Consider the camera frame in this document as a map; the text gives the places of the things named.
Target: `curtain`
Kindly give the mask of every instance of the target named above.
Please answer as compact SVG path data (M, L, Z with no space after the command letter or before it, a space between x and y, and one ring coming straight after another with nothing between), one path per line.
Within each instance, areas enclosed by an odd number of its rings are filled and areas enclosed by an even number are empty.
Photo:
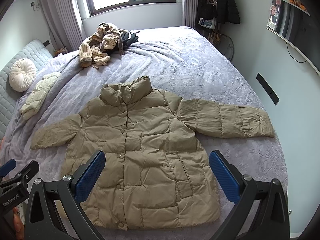
M55 49L79 49L86 38L76 0L40 0Z
M198 0L182 0L182 25L195 27Z

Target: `jacket pocket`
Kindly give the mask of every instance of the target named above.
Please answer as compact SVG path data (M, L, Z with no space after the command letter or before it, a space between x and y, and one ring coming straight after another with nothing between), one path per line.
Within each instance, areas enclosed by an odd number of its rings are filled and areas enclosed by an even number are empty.
M191 181L177 154L166 155L168 164L176 181L177 201L193 195Z

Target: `wall-mounted tv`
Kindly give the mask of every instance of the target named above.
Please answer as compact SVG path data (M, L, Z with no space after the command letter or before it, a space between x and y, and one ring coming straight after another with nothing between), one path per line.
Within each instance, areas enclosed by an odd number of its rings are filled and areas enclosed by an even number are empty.
M272 0L267 29L295 48L320 75L320 30L308 12L285 0Z

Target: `black garment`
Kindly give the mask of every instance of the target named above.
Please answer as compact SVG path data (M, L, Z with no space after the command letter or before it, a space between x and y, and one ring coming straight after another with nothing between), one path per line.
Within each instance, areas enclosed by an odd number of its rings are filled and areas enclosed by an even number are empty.
M135 31L131 33L130 31L123 31L120 29L124 49L127 49L132 43L138 42L138 36L136 36L136 34L139 32L140 31ZM111 55L115 51L119 51L118 44L116 44L116 46L113 49L106 50L105 52L108 53L108 55Z
M208 4L208 0L198 0L198 8L197 8L197 17L196 17L196 27L207 30L200 26L199 20L200 18L204 18L210 20L212 18L217 18L218 23L240 23L239 12L236 6L235 0L217 0L217 9L214 5Z
M240 23L239 11L235 0L217 0L218 23Z

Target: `puffer jacket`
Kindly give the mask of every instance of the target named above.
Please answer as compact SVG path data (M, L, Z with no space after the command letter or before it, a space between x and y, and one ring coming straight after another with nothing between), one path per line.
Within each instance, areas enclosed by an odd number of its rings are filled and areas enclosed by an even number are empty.
M266 112L183 100L152 89L148 76L104 85L79 114L38 130L32 149L68 145L61 176L95 150L106 165L87 201L96 226L179 228L214 221L219 199L208 155L195 132L214 137L274 136Z

